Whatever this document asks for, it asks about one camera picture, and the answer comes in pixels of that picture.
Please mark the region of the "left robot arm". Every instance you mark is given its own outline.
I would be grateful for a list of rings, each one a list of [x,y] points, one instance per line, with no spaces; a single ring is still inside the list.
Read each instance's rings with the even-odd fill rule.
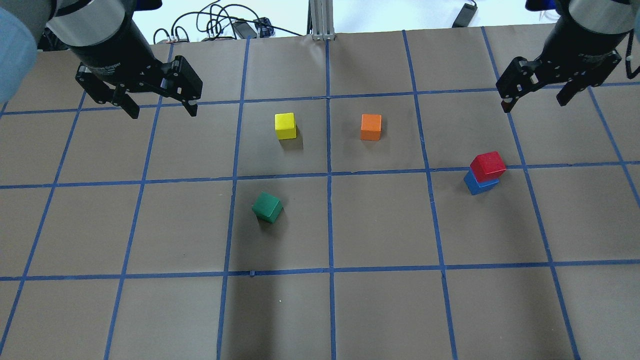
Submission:
[[[203,82],[182,55],[158,60],[133,20],[160,0],[3,0],[1,13],[2,103],[11,100],[32,70],[39,41],[49,29],[80,60],[76,82],[98,104],[139,115],[132,93],[153,92],[179,101],[196,116]]]

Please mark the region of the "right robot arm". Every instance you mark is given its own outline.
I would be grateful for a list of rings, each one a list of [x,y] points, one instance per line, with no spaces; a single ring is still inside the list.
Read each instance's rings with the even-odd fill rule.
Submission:
[[[534,60],[517,56],[496,82],[502,109],[510,113],[520,98],[547,85],[562,84],[556,99],[567,105],[579,92],[598,87],[621,62],[631,69],[637,0],[556,0],[558,20]]]

